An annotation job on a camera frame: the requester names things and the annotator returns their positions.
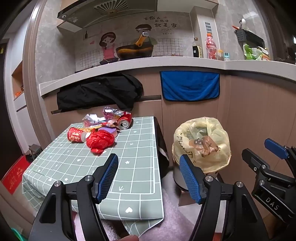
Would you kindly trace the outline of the green plastic bag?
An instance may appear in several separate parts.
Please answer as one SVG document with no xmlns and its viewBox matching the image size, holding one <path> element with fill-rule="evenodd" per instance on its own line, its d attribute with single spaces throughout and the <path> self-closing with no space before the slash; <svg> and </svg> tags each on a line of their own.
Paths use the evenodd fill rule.
<svg viewBox="0 0 296 241">
<path fill-rule="evenodd" d="M 243 44 L 243 53 L 246 60 L 266 60 L 269 61 L 269 52 L 260 46 L 251 48 L 248 44 Z"/>
</svg>

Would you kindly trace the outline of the soy sauce bottle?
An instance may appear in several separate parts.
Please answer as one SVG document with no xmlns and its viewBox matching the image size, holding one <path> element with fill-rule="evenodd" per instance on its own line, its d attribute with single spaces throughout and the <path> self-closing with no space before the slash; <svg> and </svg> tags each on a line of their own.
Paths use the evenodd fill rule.
<svg viewBox="0 0 296 241">
<path fill-rule="evenodd" d="M 193 49 L 193 57 L 203 58 L 203 50 L 202 50 L 202 47 L 199 45 L 197 37 L 195 37 L 194 41 L 192 42 L 192 49 Z"/>
</svg>

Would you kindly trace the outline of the red soda can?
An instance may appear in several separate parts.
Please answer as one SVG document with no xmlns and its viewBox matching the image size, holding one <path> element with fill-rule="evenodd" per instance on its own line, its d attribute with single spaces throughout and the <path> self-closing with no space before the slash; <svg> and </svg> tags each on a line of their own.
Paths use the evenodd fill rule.
<svg viewBox="0 0 296 241">
<path fill-rule="evenodd" d="M 125 111 L 117 121 L 117 127 L 121 130 L 127 130 L 132 124 L 132 114 Z"/>
</svg>

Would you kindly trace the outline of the blue towel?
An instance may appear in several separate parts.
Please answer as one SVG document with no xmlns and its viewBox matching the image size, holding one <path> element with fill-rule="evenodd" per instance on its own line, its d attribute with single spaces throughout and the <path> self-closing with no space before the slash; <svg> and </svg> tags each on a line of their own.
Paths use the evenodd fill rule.
<svg viewBox="0 0 296 241">
<path fill-rule="evenodd" d="M 166 101 L 196 102 L 220 95 L 220 74 L 202 71 L 161 71 L 162 95 Z"/>
</svg>

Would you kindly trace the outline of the trash bin with yellow bag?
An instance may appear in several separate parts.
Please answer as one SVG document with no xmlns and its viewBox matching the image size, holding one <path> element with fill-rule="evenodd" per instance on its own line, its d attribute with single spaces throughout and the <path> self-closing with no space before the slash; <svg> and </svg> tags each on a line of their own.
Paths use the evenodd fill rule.
<svg viewBox="0 0 296 241">
<path fill-rule="evenodd" d="M 227 132 L 216 118 L 194 118 L 182 123 L 174 133 L 171 147 L 174 181 L 183 191 L 188 191 L 180 170 L 180 157 L 186 154 L 194 166 L 205 175 L 217 177 L 231 159 Z"/>
</svg>

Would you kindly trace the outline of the silver pink foil wrapper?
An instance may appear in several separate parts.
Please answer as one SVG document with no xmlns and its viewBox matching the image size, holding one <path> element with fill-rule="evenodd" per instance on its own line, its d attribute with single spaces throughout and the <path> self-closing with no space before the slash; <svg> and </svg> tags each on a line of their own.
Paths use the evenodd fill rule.
<svg viewBox="0 0 296 241">
<path fill-rule="evenodd" d="M 117 122 L 124 114 L 124 111 L 110 108 L 108 106 L 104 107 L 103 109 L 103 115 L 109 123 Z"/>
</svg>

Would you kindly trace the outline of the white pink candy wrapper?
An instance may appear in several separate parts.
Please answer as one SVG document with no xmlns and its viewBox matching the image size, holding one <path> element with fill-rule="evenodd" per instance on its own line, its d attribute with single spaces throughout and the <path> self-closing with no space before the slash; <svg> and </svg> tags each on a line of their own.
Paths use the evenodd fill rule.
<svg viewBox="0 0 296 241">
<path fill-rule="evenodd" d="M 105 117 L 98 117 L 96 114 L 86 114 L 82 119 L 85 127 L 96 126 L 106 121 Z"/>
</svg>

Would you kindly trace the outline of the red plastic bag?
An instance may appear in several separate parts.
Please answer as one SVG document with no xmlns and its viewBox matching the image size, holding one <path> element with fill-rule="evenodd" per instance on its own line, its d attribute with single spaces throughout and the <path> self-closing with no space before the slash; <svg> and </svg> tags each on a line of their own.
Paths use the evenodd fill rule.
<svg viewBox="0 0 296 241">
<path fill-rule="evenodd" d="M 93 130 L 86 139 L 86 145 L 93 154 L 101 155 L 105 149 L 115 142 L 113 134 L 105 130 Z"/>
</svg>

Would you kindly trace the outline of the black jacket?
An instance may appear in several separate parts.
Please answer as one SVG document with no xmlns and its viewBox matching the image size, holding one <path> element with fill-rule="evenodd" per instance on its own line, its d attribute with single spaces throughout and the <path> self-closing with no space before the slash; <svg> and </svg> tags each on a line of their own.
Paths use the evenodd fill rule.
<svg viewBox="0 0 296 241">
<path fill-rule="evenodd" d="M 142 83 L 132 75 L 112 73 L 90 77 L 60 88 L 57 106 L 61 112 L 115 104 L 131 111 L 144 92 Z"/>
</svg>

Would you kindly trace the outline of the red floor mat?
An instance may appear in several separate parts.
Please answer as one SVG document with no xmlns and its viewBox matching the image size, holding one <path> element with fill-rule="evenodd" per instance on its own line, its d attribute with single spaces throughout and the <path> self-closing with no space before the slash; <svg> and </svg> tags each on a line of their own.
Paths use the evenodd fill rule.
<svg viewBox="0 0 296 241">
<path fill-rule="evenodd" d="M 8 172 L 4 175 L 1 182 L 10 194 L 13 194 L 22 181 L 22 175 L 29 167 L 30 163 L 25 156 L 21 156 Z"/>
</svg>

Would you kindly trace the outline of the range hood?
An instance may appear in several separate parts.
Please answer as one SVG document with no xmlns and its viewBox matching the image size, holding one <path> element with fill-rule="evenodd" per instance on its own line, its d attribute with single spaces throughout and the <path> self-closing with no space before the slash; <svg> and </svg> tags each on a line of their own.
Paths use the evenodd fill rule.
<svg viewBox="0 0 296 241">
<path fill-rule="evenodd" d="M 156 11 L 157 5 L 150 0 L 75 1 L 60 10 L 57 18 L 83 29 L 118 16 Z"/>
</svg>

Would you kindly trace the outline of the yellow snack wrapper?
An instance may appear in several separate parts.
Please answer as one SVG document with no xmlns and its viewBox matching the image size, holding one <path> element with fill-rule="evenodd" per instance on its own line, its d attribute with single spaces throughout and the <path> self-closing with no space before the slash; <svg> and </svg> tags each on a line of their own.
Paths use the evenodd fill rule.
<svg viewBox="0 0 296 241">
<path fill-rule="evenodd" d="M 82 127 L 82 128 L 79 128 L 79 129 L 88 133 L 88 132 L 92 132 L 93 130 L 97 130 L 97 129 L 103 128 L 103 127 L 108 127 L 108 125 L 106 123 L 101 123 L 101 124 L 98 124 L 98 125 Z"/>
</svg>

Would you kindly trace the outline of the black utensil rack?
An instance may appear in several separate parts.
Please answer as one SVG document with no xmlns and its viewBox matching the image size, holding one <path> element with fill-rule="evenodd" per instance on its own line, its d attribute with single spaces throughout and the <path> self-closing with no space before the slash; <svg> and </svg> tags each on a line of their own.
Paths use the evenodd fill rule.
<svg viewBox="0 0 296 241">
<path fill-rule="evenodd" d="M 239 43 L 246 43 L 254 45 L 255 47 L 259 46 L 265 48 L 265 42 L 261 37 L 244 28 L 246 26 L 246 20 L 244 18 L 239 21 L 239 24 L 239 27 L 232 26 L 235 30 L 235 34 Z"/>
</svg>

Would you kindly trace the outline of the red paper cup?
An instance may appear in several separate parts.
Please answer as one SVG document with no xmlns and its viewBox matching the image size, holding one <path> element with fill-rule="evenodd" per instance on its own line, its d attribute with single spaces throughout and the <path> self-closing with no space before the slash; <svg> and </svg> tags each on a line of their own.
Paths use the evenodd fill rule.
<svg viewBox="0 0 296 241">
<path fill-rule="evenodd" d="M 69 128 L 67 132 L 67 139 L 74 143 L 84 143 L 89 136 L 90 132 L 86 132 L 74 127 Z"/>
</svg>

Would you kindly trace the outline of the purple wrapper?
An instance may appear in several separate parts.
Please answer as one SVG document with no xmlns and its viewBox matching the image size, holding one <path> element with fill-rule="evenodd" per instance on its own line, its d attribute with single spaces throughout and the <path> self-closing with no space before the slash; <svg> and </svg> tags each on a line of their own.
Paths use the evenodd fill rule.
<svg viewBox="0 0 296 241">
<path fill-rule="evenodd" d="M 113 127 L 107 127 L 107 126 L 103 126 L 101 128 L 99 128 L 99 130 L 104 130 L 106 132 L 109 132 L 110 134 L 112 134 L 114 137 L 117 136 L 118 132 L 117 132 L 117 128 L 113 128 Z"/>
</svg>

